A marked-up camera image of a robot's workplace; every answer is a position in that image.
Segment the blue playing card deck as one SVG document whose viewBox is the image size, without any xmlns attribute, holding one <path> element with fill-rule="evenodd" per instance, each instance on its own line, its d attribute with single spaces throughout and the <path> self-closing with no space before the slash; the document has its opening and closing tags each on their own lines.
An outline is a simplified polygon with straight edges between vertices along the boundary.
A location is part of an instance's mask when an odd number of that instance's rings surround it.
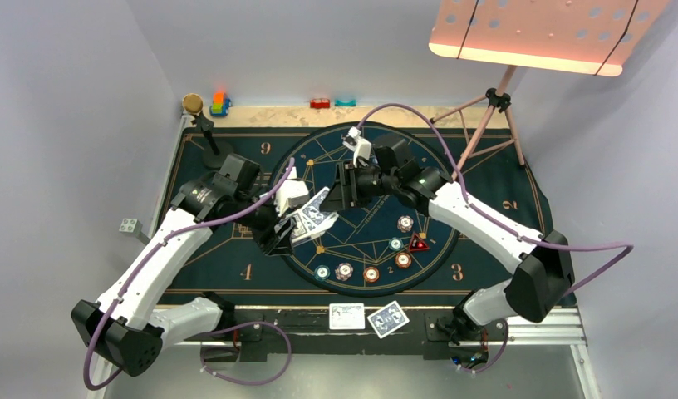
<svg viewBox="0 0 678 399">
<path fill-rule="evenodd" d="M 321 212 L 315 207 L 309 207 L 294 212 L 292 220 L 295 228 L 291 233 L 291 243 L 299 245 L 326 233 L 338 220 L 338 213 Z"/>
</svg>

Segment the teal poker chip stack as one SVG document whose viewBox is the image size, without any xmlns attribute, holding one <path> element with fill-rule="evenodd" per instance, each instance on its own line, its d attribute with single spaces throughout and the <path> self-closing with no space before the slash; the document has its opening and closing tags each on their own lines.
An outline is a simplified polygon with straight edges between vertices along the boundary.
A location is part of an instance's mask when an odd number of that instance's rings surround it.
<svg viewBox="0 0 678 399">
<path fill-rule="evenodd" d="M 317 281 L 325 281 L 330 277 L 330 275 L 331 275 L 330 268 L 323 264 L 317 266 L 316 269 L 314 270 L 314 278 Z"/>
</svg>

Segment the pink chips seat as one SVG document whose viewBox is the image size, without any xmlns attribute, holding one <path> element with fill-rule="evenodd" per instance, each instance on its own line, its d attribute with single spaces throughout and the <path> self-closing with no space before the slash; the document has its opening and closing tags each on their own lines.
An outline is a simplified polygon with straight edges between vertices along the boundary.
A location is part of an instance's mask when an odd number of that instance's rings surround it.
<svg viewBox="0 0 678 399">
<path fill-rule="evenodd" d="M 397 229 L 400 232 L 407 233 L 413 229 L 414 220 L 408 215 L 402 215 L 397 220 Z"/>
</svg>

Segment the teal chips seat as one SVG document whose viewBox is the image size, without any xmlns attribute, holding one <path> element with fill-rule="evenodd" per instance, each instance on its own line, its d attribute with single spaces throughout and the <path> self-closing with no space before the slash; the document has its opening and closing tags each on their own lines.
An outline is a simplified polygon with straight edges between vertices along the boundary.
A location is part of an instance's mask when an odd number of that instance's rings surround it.
<svg viewBox="0 0 678 399">
<path fill-rule="evenodd" d="M 391 238 L 388 241 L 388 246 L 391 249 L 391 251 L 394 252 L 401 252 L 405 247 L 403 241 L 397 237 Z"/>
</svg>

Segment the pink blue poker chip stack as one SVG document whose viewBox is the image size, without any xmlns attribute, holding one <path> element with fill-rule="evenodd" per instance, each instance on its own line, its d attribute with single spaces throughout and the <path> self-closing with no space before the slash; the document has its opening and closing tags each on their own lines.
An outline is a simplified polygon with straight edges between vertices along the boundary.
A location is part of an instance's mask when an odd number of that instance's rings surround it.
<svg viewBox="0 0 678 399">
<path fill-rule="evenodd" d="M 335 277 L 338 281 L 346 282 L 353 275 L 353 267 L 349 263 L 340 263 L 335 269 Z"/>
</svg>

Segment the red dealer button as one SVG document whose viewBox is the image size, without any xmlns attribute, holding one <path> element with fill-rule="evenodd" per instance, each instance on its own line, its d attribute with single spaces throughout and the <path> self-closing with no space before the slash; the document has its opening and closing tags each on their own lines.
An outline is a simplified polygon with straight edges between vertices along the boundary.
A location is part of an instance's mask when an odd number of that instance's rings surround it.
<svg viewBox="0 0 678 399">
<path fill-rule="evenodd" d="M 408 251 L 415 253 L 426 250 L 430 250 L 430 246 L 426 243 L 425 239 L 420 234 L 413 233 L 408 244 Z"/>
</svg>

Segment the orange chips seat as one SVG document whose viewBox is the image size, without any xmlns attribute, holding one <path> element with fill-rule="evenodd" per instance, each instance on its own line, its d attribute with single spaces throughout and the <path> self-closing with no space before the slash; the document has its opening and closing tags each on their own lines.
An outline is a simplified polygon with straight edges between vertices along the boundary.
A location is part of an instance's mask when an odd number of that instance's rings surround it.
<svg viewBox="0 0 678 399">
<path fill-rule="evenodd" d="M 398 268 L 406 269 L 412 265 L 412 257 L 409 253 L 399 252 L 395 256 L 395 264 Z"/>
</svg>

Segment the orange poker chip stack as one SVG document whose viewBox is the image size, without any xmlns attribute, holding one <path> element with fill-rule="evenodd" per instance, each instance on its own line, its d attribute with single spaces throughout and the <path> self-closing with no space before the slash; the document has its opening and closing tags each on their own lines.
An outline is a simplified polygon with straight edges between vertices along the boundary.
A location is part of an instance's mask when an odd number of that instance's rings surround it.
<svg viewBox="0 0 678 399">
<path fill-rule="evenodd" d="M 380 272 L 375 267 L 367 267 L 363 271 L 363 278 L 367 283 L 375 283 L 380 278 Z"/>
</svg>

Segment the dealt card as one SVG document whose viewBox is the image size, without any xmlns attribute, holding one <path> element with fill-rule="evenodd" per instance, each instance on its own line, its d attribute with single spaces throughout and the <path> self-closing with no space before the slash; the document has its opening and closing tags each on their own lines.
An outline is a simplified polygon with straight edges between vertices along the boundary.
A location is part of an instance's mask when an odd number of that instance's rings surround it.
<svg viewBox="0 0 678 399">
<path fill-rule="evenodd" d="M 331 303 L 328 310 L 329 329 L 363 330 L 366 328 L 363 303 Z"/>
<path fill-rule="evenodd" d="M 367 321 L 379 339 L 388 337 L 410 322 L 397 301 L 392 301 L 367 316 Z"/>
</svg>

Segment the playing card being pulled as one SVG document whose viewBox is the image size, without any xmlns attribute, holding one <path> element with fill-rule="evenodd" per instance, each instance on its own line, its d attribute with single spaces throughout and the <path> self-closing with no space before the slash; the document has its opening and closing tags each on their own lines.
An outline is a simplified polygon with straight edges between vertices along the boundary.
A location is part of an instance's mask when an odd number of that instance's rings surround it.
<svg viewBox="0 0 678 399">
<path fill-rule="evenodd" d="M 330 213 L 321 211 L 321 205 L 324 199 L 327 197 L 330 189 L 328 187 L 323 187 L 320 189 L 301 209 L 300 215 L 304 216 L 310 222 L 315 225 L 322 224 L 326 219 L 329 218 Z"/>
</svg>

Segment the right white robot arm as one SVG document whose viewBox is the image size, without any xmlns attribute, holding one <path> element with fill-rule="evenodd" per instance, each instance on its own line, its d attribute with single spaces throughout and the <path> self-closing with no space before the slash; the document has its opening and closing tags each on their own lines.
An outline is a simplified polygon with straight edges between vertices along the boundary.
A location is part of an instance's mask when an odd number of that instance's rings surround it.
<svg viewBox="0 0 678 399">
<path fill-rule="evenodd" d="M 419 166 L 397 135 L 370 142 L 352 127 L 343 144 L 353 158 L 337 168 L 322 211 L 358 208 L 375 197 L 393 195 L 404 206 L 464 234 L 511 273 L 511 279 L 471 293 L 454 309 L 453 326 L 461 337 L 475 337 L 492 321 L 512 316 L 539 323 L 573 286 L 563 234 L 518 224 L 469 195 L 462 180 Z"/>
</svg>

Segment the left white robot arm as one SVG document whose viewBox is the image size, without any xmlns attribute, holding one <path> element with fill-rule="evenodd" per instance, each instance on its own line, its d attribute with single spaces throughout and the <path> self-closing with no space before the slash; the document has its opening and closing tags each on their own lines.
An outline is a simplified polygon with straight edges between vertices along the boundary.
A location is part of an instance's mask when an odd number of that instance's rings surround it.
<svg viewBox="0 0 678 399">
<path fill-rule="evenodd" d="M 253 232 L 268 255 L 290 254 L 297 240 L 292 210 L 308 202 L 307 187 L 289 163 L 278 182 L 258 185 L 260 167 L 240 155 L 183 184 L 164 219 L 134 263 L 95 301 L 81 300 L 71 319 L 86 345 L 83 378 L 92 391 L 94 358 L 109 362 L 115 374 L 145 372 L 166 349 L 201 336 L 223 340 L 253 322 L 240 322 L 233 303 L 211 291 L 164 311 L 156 304 L 190 257 L 220 227 L 241 224 Z"/>
</svg>

